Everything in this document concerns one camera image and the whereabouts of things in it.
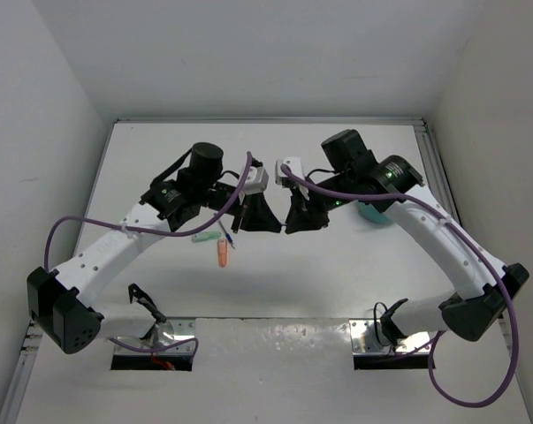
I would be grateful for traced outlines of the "blue ballpoint pen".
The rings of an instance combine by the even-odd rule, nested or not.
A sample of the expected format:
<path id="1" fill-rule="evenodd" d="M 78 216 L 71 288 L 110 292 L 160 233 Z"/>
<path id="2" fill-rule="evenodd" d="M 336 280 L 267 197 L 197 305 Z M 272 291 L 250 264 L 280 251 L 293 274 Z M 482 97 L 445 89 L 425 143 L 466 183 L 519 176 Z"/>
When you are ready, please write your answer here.
<path id="1" fill-rule="evenodd" d="M 214 216 L 217 218 L 217 224 L 218 226 L 220 227 L 221 231 L 224 233 L 225 235 L 225 238 L 227 240 L 227 243 L 229 244 L 229 246 L 232 248 L 232 249 L 235 249 L 235 245 L 234 245 L 234 241 L 232 239 L 232 235 L 230 234 L 230 232 L 226 229 L 226 227 L 223 225 L 220 217 L 218 216 L 218 213 L 215 213 Z"/>

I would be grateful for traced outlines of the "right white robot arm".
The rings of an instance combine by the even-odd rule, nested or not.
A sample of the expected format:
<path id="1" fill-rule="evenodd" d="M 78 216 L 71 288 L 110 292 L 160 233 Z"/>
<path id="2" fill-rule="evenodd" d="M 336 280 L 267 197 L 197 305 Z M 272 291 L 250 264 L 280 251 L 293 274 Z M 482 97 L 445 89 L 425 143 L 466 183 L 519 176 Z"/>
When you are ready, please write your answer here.
<path id="1" fill-rule="evenodd" d="M 292 192 L 286 233 L 326 227 L 329 212 L 349 201 L 372 206 L 409 234 L 453 286 L 440 296 L 394 303 L 380 318 L 385 339 L 396 345 L 415 333 L 452 331 L 464 340 L 479 340 L 529 272 L 483 250 L 445 212 L 406 159 L 391 155 L 378 161 L 354 129 L 331 136 L 322 149 L 334 174 L 318 184 L 301 175 L 300 159 L 277 162 L 276 182 Z"/>

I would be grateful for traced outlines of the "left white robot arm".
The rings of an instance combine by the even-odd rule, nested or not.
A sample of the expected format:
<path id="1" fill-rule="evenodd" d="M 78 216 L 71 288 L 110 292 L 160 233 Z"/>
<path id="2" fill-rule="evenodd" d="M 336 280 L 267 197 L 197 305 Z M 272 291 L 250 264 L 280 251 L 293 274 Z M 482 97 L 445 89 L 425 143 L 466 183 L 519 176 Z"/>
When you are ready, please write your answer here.
<path id="1" fill-rule="evenodd" d="M 164 332 L 168 318 L 136 284 L 128 288 L 129 302 L 98 302 L 109 283 L 137 257 L 165 238 L 191 237 L 207 230 L 224 215 L 233 217 L 232 230 L 279 232 L 263 193 L 269 176 L 252 154 L 236 185 L 221 183 L 223 150 L 198 142 L 156 176 L 148 190 L 119 223 L 91 220 L 106 233 L 70 260 L 57 266 L 43 258 L 27 277 L 31 319 L 66 354 L 83 350 L 98 338 L 119 345 L 123 339 L 151 342 L 149 353 L 171 345 Z"/>

